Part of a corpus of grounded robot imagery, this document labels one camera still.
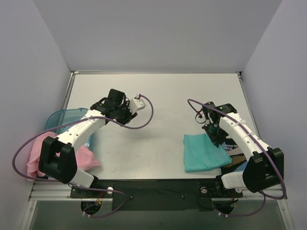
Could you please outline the teal t shirt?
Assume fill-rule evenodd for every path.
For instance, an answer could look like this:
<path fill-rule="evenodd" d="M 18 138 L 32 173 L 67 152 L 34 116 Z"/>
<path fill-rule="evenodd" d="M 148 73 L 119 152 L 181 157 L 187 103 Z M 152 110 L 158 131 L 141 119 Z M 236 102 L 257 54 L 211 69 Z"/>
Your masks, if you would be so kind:
<path fill-rule="evenodd" d="M 184 170 L 187 173 L 207 172 L 232 162 L 223 147 L 215 146 L 207 134 L 185 135 L 183 145 Z"/>

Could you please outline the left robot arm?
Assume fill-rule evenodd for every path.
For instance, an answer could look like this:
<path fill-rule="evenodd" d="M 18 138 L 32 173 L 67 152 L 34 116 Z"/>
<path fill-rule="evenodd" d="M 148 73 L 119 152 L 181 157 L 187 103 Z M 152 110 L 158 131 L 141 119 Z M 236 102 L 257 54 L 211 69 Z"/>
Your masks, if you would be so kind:
<path fill-rule="evenodd" d="M 77 124 L 54 138 L 43 140 L 39 171 L 63 184 L 82 186 L 87 197 L 96 196 L 99 186 L 94 182 L 95 176 L 78 167 L 76 151 L 109 121 L 125 125 L 145 106 L 140 97 L 127 99 L 125 93 L 111 89 L 108 96 L 94 103 Z"/>

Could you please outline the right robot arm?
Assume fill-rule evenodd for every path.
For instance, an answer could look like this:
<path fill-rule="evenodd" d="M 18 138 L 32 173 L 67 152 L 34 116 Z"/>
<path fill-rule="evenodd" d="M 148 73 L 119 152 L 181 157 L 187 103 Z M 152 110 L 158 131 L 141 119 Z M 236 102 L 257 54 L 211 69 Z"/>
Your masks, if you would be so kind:
<path fill-rule="evenodd" d="M 217 195 L 225 196 L 237 188 L 257 193 L 283 183 L 283 152 L 273 149 L 253 133 L 231 104 L 215 106 L 208 102 L 202 106 L 202 112 L 205 117 L 202 128 L 213 145 L 220 147 L 226 138 L 231 138 L 247 160 L 243 171 L 217 177 L 214 184 Z"/>

